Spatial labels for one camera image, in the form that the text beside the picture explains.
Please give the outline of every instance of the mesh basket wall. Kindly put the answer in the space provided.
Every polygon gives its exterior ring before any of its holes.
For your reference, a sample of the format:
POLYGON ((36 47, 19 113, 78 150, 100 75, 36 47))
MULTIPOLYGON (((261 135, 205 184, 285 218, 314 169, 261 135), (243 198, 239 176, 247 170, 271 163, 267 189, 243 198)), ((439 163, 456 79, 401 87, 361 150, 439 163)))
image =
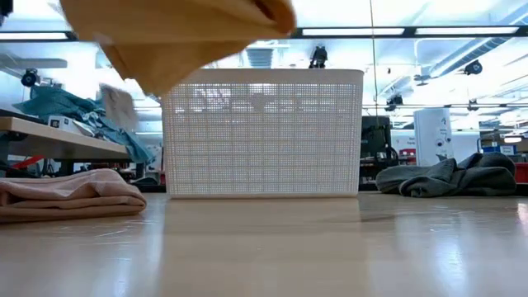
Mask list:
POLYGON ((163 98, 173 198, 354 196, 363 72, 202 69, 163 98))

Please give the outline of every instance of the tan cloth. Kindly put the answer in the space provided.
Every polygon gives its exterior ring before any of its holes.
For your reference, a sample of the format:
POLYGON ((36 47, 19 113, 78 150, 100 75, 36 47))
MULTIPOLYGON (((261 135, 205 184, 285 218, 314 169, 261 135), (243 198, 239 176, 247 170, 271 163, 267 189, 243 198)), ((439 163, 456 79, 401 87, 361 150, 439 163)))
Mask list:
POLYGON ((135 215, 147 203, 110 169, 57 178, 0 178, 0 223, 135 215))
POLYGON ((61 0, 122 78, 163 96, 192 71, 295 28, 290 0, 61 0))

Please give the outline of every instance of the wooden table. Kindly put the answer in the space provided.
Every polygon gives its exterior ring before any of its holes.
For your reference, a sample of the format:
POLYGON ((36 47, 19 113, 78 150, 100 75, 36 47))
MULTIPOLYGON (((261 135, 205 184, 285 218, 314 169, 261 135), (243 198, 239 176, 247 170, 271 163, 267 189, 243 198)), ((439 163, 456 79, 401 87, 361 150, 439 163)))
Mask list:
POLYGON ((123 145, 59 130, 16 117, 0 117, 0 160, 7 155, 43 155, 67 163, 73 170, 74 162, 128 161, 123 145))
POLYGON ((0 296, 526 296, 528 200, 167 200, 0 225, 0 296))

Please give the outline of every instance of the falling cloth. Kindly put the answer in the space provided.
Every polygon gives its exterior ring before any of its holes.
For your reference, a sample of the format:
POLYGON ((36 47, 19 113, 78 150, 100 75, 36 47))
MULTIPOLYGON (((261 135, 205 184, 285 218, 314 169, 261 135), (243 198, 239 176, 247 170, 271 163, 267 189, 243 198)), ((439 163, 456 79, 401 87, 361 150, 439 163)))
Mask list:
POLYGON ((458 165, 453 158, 431 167, 383 170, 376 186, 385 194, 411 197, 507 196, 516 191, 515 164, 501 153, 476 153, 458 165))
POLYGON ((290 0, 61 0, 81 40, 95 40, 114 68, 163 97, 194 70, 254 40, 295 28, 290 0))
POLYGON ((57 178, 0 178, 0 223, 136 215, 147 201, 110 169, 57 178))
POLYGON ((134 163, 146 163, 153 158, 135 134, 121 129, 105 117, 101 102, 82 99, 56 87, 32 87, 30 97, 30 100, 13 106, 45 121, 50 116, 67 116, 87 124, 106 139, 124 145, 134 163))

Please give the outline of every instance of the folded towel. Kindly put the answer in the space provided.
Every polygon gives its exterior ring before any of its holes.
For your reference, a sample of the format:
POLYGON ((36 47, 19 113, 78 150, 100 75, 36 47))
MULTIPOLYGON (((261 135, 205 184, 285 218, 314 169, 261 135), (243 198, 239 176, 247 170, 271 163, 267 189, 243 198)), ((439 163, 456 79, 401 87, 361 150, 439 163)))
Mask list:
POLYGON ((147 201, 110 169, 57 178, 0 178, 0 223, 135 215, 147 201))
POLYGON ((516 190, 515 164, 501 153, 475 153, 458 165, 453 158, 431 167, 383 170, 376 186, 387 194, 412 197, 506 196, 516 190))
POLYGON ((163 96, 192 71, 295 28, 290 0, 61 0, 122 78, 163 96))

